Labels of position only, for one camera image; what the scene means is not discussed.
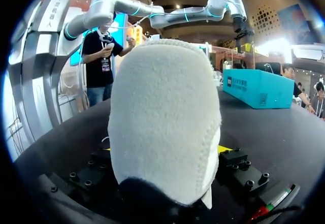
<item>display screen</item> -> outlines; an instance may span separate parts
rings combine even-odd
[[[116,18],[114,22],[112,23],[111,27],[108,29],[108,32],[112,35],[112,37],[115,39],[115,41],[120,44],[122,47],[124,47],[124,31],[126,29],[117,28],[117,27],[124,27],[125,26],[125,20],[126,20],[126,14],[119,13],[116,15]],[[70,57],[70,65],[76,66],[79,64],[81,55],[81,49],[79,48],[71,57]]]

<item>poster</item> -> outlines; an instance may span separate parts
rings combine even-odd
[[[306,17],[298,4],[278,12],[287,40],[291,45],[313,44],[317,38],[311,32]]]

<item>black t-shirt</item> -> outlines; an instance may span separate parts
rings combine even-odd
[[[298,97],[298,95],[300,95],[301,93],[302,93],[301,90],[298,88],[298,86],[295,83],[295,85],[294,85],[294,96]]]
[[[119,45],[114,39],[112,43],[114,43],[112,54],[114,56],[117,56],[121,53],[123,47]],[[87,36],[85,37],[82,47],[82,54],[91,55],[96,52],[99,52],[100,50],[102,50],[102,48],[102,42],[100,41],[98,33],[95,31],[87,34]],[[108,63],[110,69],[107,72],[103,72],[101,58],[86,64],[87,88],[105,87],[113,83],[114,78],[111,67],[112,64],[111,62]]]

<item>jeans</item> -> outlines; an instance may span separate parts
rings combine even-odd
[[[89,107],[92,107],[102,101],[110,99],[112,93],[112,85],[113,84],[109,84],[106,87],[99,88],[87,88]]]

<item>sign with chinese text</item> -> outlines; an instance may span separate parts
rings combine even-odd
[[[38,31],[40,32],[58,32],[62,29],[63,13],[68,8],[69,0],[51,0],[42,17]]]
[[[136,41],[136,45],[141,45],[143,43],[142,31],[143,31],[143,29],[139,25],[134,28],[133,38]]]

